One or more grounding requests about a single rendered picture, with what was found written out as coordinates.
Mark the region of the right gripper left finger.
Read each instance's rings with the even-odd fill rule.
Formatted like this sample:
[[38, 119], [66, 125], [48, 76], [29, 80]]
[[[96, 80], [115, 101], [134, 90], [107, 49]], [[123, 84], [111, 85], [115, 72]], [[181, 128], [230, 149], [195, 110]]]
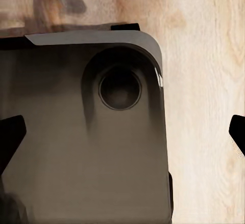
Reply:
[[0, 120], [0, 176], [27, 133], [22, 115]]

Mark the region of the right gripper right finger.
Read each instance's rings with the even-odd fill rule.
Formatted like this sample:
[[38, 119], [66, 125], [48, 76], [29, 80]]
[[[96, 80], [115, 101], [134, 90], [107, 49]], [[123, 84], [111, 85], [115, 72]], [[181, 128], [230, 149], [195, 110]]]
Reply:
[[229, 134], [245, 156], [245, 117], [233, 115], [230, 122]]

